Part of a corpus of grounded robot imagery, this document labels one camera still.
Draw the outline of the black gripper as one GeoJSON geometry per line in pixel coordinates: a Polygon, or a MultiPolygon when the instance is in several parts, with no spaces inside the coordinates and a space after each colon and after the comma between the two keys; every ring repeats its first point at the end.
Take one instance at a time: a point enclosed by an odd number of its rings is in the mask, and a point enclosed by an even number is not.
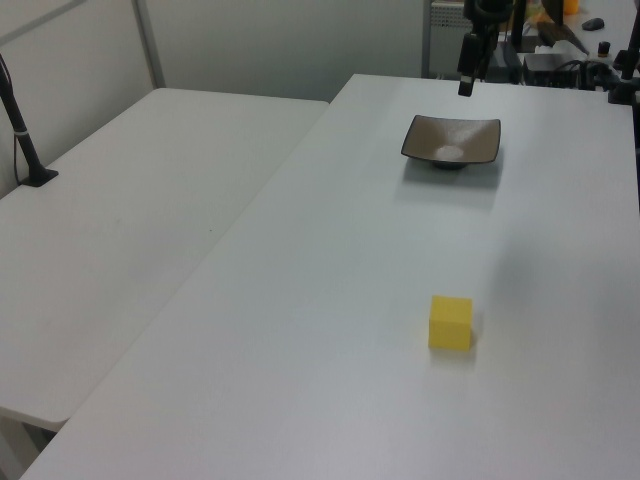
{"type": "Polygon", "coordinates": [[[513,0],[465,0],[463,15],[472,24],[473,33],[479,35],[480,54],[478,66],[475,64],[477,54],[477,37],[467,33],[462,42],[458,73],[460,82],[458,94],[470,97],[473,91],[474,75],[477,80],[485,80],[487,70],[498,42],[498,30],[490,29],[507,22],[514,10],[513,0]]]}

